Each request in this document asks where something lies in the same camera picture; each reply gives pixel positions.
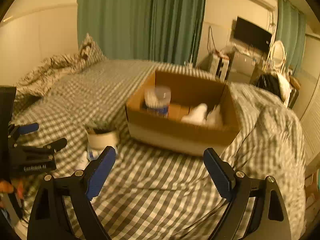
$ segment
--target black bag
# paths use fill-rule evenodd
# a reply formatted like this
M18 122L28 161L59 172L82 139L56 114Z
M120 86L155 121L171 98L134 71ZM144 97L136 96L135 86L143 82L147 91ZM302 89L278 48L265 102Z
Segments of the black bag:
M282 100L277 77L270 74L263 74L253 83L253 85L271 92Z

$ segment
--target cardboard box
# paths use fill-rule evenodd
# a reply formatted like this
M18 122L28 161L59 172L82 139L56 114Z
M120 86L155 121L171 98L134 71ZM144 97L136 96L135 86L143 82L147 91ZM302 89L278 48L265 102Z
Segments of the cardboard box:
M149 113L144 105L147 87L163 85L171 89L168 118ZM190 109L206 103L208 110L220 104L223 126L210 128L181 122ZM228 85L183 74L155 71L129 98L126 114L130 135L148 144L202 156L213 147L221 153L241 130Z

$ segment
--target oval mirror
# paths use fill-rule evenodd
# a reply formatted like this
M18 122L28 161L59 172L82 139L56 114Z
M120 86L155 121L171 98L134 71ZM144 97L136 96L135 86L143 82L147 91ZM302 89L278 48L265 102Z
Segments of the oval mirror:
M275 41L270 49L270 59L275 67L281 67L285 60L285 50L282 41Z

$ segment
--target blue label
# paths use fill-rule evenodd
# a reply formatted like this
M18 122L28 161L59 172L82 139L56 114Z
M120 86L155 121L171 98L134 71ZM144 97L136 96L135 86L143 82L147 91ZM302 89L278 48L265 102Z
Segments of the blue label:
M161 107L161 108L150 108L148 107L148 110L157 113L157 114L163 114L164 117L168 117L169 112L169 106Z

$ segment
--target checkered blanket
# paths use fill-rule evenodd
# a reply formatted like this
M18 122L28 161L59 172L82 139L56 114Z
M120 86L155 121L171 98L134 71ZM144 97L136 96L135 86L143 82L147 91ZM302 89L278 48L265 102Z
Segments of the checkered blanket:
M92 201L111 238L207 239L226 203L202 158L138 142L128 132L124 104L154 69L214 79L209 73L166 63L104 60L61 78L45 97L17 114L15 124L40 125L37 132L23 136L20 142L42 146L65 137L68 145L56 154L57 169L52 174L69 176L86 150L84 125L91 120L112 121L120 130L118 156L100 195ZM249 177L276 178L292 239L298 239L305 210L305 160L299 120L267 91L247 84L230 86L243 128L221 158ZM26 220L43 177L26 178ZM70 199L65 202L74 232L83 238ZM238 237L244 234L252 206L250 199Z

